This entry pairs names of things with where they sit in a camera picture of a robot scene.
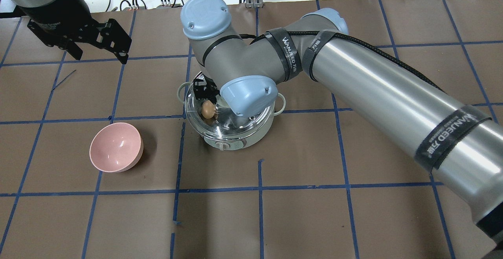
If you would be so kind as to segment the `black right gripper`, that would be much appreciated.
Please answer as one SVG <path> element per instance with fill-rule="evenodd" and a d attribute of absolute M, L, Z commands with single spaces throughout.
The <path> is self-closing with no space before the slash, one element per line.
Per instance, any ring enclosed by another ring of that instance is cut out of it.
<path fill-rule="evenodd" d="M 196 100 L 209 100 L 212 103 L 217 103 L 217 96 L 220 95 L 214 81 L 206 76 L 202 79 L 194 78 L 193 91 Z"/>

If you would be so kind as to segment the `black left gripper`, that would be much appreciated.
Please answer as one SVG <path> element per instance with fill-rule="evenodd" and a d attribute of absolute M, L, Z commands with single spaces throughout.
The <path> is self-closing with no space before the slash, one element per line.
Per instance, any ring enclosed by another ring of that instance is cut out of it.
<path fill-rule="evenodd" d="M 106 23 L 98 23 L 95 20 L 79 23 L 70 29 L 64 29 L 60 22 L 38 24 L 31 19 L 27 27 L 43 44 L 48 47 L 57 46 L 76 60 L 81 60 L 83 55 L 83 50 L 77 43 L 86 43 L 113 53 L 121 64 L 127 64 L 132 39 L 113 18 L 108 19 Z"/>

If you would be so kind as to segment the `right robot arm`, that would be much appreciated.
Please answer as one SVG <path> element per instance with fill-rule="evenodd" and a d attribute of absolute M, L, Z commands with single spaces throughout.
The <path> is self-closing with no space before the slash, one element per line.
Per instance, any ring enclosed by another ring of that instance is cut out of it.
<path fill-rule="evenodd" d="M 331 8 L 267 30 L 250 44 L 223 0 L 189 0 L 183 33 L 202 71 L 181 98 L 187 119 L 221 151 L 262 139 L 277 85 L 304 72 L 390 137 L 470 207 L 473 222 L 502 258 L 502 126 L 446 94 L 422 73 L 348 34 Z"/>

